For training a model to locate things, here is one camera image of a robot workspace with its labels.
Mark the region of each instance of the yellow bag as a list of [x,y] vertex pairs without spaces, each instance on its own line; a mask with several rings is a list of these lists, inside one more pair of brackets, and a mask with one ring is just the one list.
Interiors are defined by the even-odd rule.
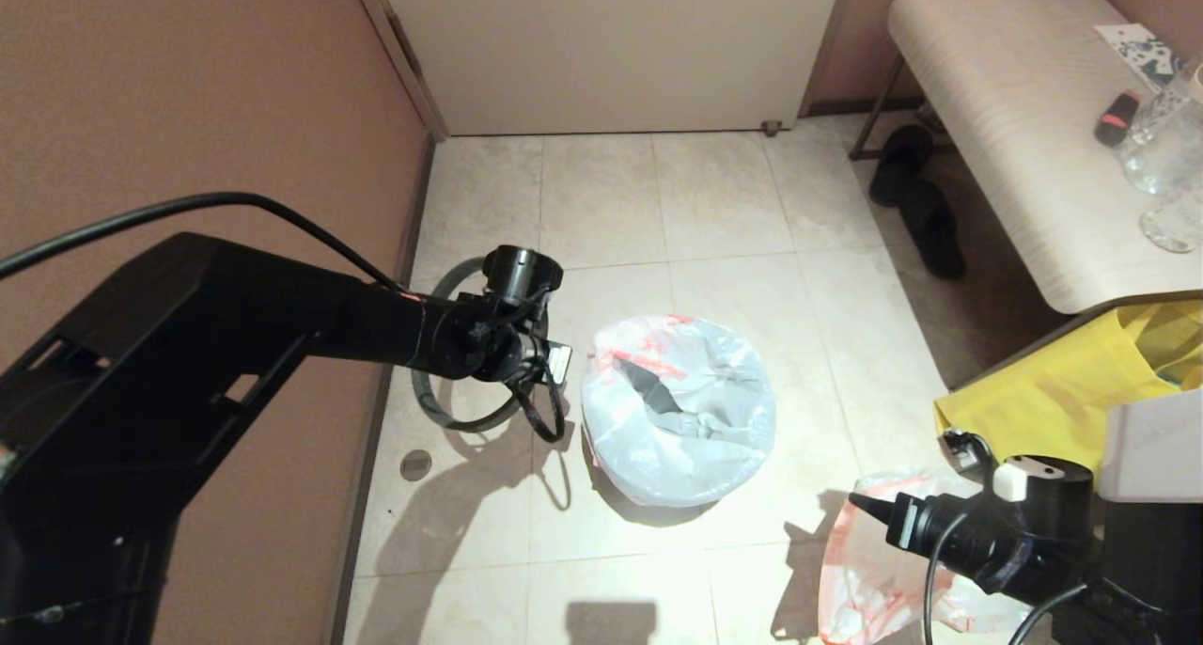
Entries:
[[998,461],[1062,457],[1098,473],[1113,406],[1197,389],[1203,301],[1118,307],[936,401],[936,425],[980,434]]

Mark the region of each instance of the door frame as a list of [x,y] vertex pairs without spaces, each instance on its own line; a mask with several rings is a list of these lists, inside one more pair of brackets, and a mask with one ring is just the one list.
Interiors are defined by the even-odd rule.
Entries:
[[427,131],[431,131],[434,141],[446,140],[450,135],[446,123],[443,122],[443,114],[439,114],[438,105],[434,105],[434,96],[431,95],[426,79],[422,79],[421,63],[417,61],[409,41],[405,40],[405,32],[401,28],[397,12],[392,10],[389,0],[360,1],[363,2],[363,10],[372,20],[401,83],[405,87],[405,93],[409,93],[409,100],[414,102],[414,108],[417,110],[422,125],[426,126]]

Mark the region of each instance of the white plastic bag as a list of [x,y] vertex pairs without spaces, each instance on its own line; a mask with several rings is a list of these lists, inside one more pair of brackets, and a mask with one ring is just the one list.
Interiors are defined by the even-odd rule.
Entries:
[[[950,468],[872,474],[855,491],[894,501],[899,492],[970,497],[982,486]],[[829,644],[870,645],[923,616],[928,560],[885,543],[885,525],[845,502],[828,538],[819,579],[819,637]],[[961,633],[1011,633],[1027,605],[988,596],[964,576],[936,570],[931,616]]]
[[760,357],[700,319],[639,316],[594,333],[581,402],[598,466],[636,504],[715,502],[772,449]]

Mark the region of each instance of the black cable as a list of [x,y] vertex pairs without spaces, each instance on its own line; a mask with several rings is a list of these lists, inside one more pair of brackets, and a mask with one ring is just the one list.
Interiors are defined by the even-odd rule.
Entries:
[[[990,452],[990,446],[980,437],[976,437],[970,443],[970,449],[977,455],[978,463],[982,464],[982,495],[977,504],[972,510],[977,510],[984,507],[985,502],[994,496],[994,454]],[[966,517],[968,517],[970,511],[959,514],[953,519],[944,532],[940,534],[936,539],[936,545],[931,549],[931,558],[928,561],[928,576],[923,585],[923,641],[924,645],[932,645],[931,641],[931,592],[935,590],[936,584],[936,566],[940,563],[940,552],[944,548],[944,543],[952,537],[953,531],[961,525]]]
[[541,374],[545,374],[545,380],[547,384],[547,395],[551,397],[551,414],[555,418],[555,430],[547,428],[547,425],[539,416],[539,409],[534,407],[531,402],[531,396],[528,392],[520,389],[517,385],[510,385],[510,392],[517,398],[518,404],[522,406],[522,413],[527,418],[527,422],[531,424],[531,428],[545,440],[545,443],[557,443],[561,438],[564,438],[564,404],[563,397],[559,393],[559,385],[556,384],[555,375],[551,374],[551,363],[547,361],[546,350],[539,353],[539,361],[537,366],[541,367]]
[[531,297],[528,297],[527,301],[521,307],[517,307],[517,309],[509,312],[509,314],[506,315],[486,320],[485,325],[490,329],[499,329],[502,326],[510,326],[518,322],[520,320],[527,318],[531,314],[531,312],[533,312],[537,307],[541,306],[540,301],[547,292],[549,289],[546,285],[539,286],[539,289],[534,290],[534,294],[531,295]]
[[51,605],[48,608],[42,608],[42,610],[35,610],[32,613],[23,613],[19,615],[12,615],[7,617],[0,617],[0,632],[13,625],[19,625],[22,622],[35,622],[41,625],[58,623],[63,621],[64,617],[75,615],[79,610],[87,610],[95,608],[97,605],[103,605],[107,603],[119,603],[124,600],[132,600],[135,598],[141,598],[149,593],[156,593],[162,591],[166,582],[158,582],[149,586],[140,586],[137,588],[130,588],[120,593],[114,593],[112,596],[103,596],[101,598],[87,598],[85,600],[76,600],[75,603],[65,603],[61,605]]
[[928,580],[923,585],[923,641],[925,645],[931,645],[931,592],[936,585],[936,566],[940,564],[940,551],[943,550],[944,543],[952,537],[956,526],[965,522],[965,519],[968,516],[968,513],[958,514],[953,519],[953,522],[944,528],[944,532],[940,533],[936,545],[931,548],[931,560],[928,561]]
[[45,262],[45,260],[51,259],[51,256],[61,255],[64,252],[73,250],[77,247],[87,245],[87,243],[100,241],[100,238],[109,237],[109,235],[124,232],[124,230],[131,230],[134,226],[146,225],[147,221],[161,220],[164,217],[179,215],[180,213],[201,211],[202,208],[218,208],[223,205],[251,205],[254,208],[262,208],[262,211],[266,211],[272,215],[283,218],[285,221],[291,221],[294,226],[300,226],[300,229],[304,230],[306,233],[309,233],[312,237],[318,238],[318,241],[326,243],[331,250],[338,252],[339,255],[348,259],[350,264],[356,265],[356,267],[358,267],[360,271],[365,272],[367,276],[373,277],[373,279],[379,282],[380,285],[396,290],[397,292],[407,292],[404,285],[401,285],[399,282],[392,280],[387,273],[381,272],[378,267],[357,254],[357,252],[351,250],[346,243],[334,238],[334,235],[331,235],[327,230],[324,230],[314,221],[310,221],[308,217],[301,215],[301,213],[292,211],[292,208],[286,207],[286,205],[278,203],[275,200],[267,199],[267,196],[245,194],[245,191],[212,191],[212,194],[197,194],[194,196],[184,196],[183,199],[165,200],[162,203],[147,205],[146,208],[137,208],[136,211],[130,211],[129,213],[108,217],[107,220],[95,221],[95,224],[81,226],[78,230],[59,235],[59,237],[38,243],[35,247],[28,247],[28,249],[18,252],[16,255],[6,256],[5,260],[0,260],[0,280],[13,276],[13,273],[30,268],[34,265]]
[[1036,626],[1036,622],[1041,621],[1041,617],[1047,615],[1049,610],[1060,605],[1061,603],[1065,603],[1066,600],[1069,600],[1071,598],[1073,598],[1078,593],[1081,593],[1085,590],[1086,590],[1085,584],[1071,586],[1069,588],[1066,588],[1065,591],[1053,596],[1048,600],[1044,600],[1039,605],[1032,608],[1032,611],[1027,613],[1027,617],[1024,619],[1023,623],[1019,625],[1019,628],[1015,629],[1014,635],[1012,635],[1011,640],[1007,641],[1007,645],[1019,645],[1020,643],[1023,643],[1024,639],[1027,638],[1027,633],[1031,633],[1032,628]]

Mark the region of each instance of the bench leg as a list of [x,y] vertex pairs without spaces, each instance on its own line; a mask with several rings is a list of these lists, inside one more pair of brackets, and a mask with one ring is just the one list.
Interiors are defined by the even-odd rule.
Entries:
[[873,102],[873,110],[869,112],[869,119],[865,122],[865,126],[860,128],[860,135],[857,136],[857,143],[852,144],[852,152],[848,153],[851,161],[860,161],[864,158],[877,158],[876,152],[865,152],[865,143],[869,141],[869,134],[872,132],[873,125],[877,123],[877,117],[881,117],[882,106],[885,105],[885,96],[890,95],[890,90],[894,89],[894,83],[897,83],[899,75],[902,72],[902,66],[905,66],[906,59],[902,59],[902,53],[899,53],[894,58],[894,66],[890,67],[890,78],[885,81],[885,88],[882,88],[881,95],[877,95],[877,101]]

